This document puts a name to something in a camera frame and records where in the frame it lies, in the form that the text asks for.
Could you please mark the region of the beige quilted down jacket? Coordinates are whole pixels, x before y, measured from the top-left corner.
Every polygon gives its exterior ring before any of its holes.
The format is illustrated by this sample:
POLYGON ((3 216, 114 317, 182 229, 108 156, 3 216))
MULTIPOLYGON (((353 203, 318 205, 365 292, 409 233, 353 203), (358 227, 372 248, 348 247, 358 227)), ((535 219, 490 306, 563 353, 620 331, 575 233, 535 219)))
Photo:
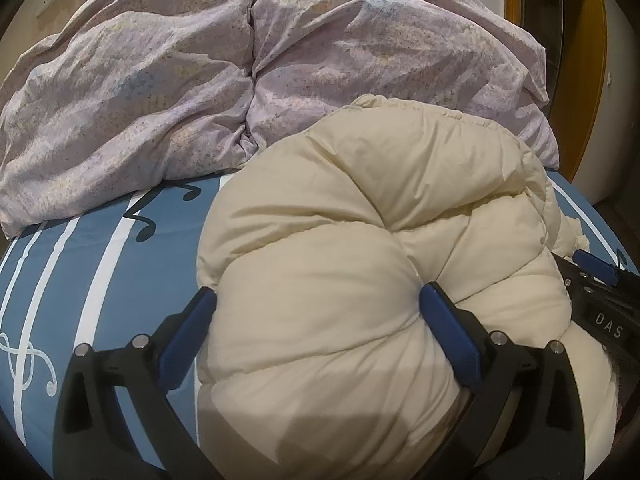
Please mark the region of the beige quilted down jacket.
POLYGON ((589 245, 546 170, 495 122, 362 96, 217 194, 196 276, 217 310, 198 358, 201 449, 228 479, 408 479, 468 394, 419 312, 436 282, 488 330, 567 348, 586 471, 618 387, 556 266, 589 245))

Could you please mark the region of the blue white striped bedsheet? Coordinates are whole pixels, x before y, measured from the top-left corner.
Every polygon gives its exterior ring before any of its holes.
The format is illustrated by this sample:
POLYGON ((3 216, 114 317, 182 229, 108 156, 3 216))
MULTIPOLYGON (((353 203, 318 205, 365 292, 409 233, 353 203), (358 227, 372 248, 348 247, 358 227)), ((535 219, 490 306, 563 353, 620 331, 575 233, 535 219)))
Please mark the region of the blue white striped bedsheet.
POLYGON ((195 294, 196 245, 209 208, 288 191, 298 193, 307 220, 326 220, 336 198, 342 228, 367 223, 396 240, 390 255, 371 252, 331 268, 335 284, 357 273, 370 280, 361 309, 371 323, 416 324, 416 283, 400 281, 392 294, 383 289, 386 278, 413 270, 461 297, 500 268, 526 263, 535 234, 558 254, 582 249, 607 263, 626 260, 597 211, 556 172, 513 183, 511 196, 527 195, 524 214, 496 211, 497 194, 475 179, 347 169, 303 178, 273 169, 238 185, 226 177, 164 183, 31 226, 1 261, 1 407, 43 469, 53 467, 54 412, 73 348, 112 348, 157 328, 195 294))

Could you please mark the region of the wooden framed cabinet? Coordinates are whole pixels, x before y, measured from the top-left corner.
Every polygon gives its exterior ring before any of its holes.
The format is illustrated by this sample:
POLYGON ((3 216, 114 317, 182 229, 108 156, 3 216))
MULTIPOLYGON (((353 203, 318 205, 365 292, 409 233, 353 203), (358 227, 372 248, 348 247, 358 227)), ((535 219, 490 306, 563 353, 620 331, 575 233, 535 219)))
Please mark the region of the wooden framed cabinet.
POLYGON ((504 15, 547 50, 560 173, 612 197, 639 151, 639 0, 504 0, 504 15))

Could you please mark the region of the lilac floral duvet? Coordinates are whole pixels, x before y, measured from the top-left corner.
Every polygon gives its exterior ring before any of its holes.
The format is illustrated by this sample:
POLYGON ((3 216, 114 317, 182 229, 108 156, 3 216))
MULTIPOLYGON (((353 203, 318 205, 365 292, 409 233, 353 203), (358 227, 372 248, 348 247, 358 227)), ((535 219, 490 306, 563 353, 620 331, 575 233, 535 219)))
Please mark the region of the lilac floral duvet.
POLYGON ((493 120, 559 167, 546 51, 480 0, 88 0, 2 82, 2 232, 241 167, 364 94, 493 120))

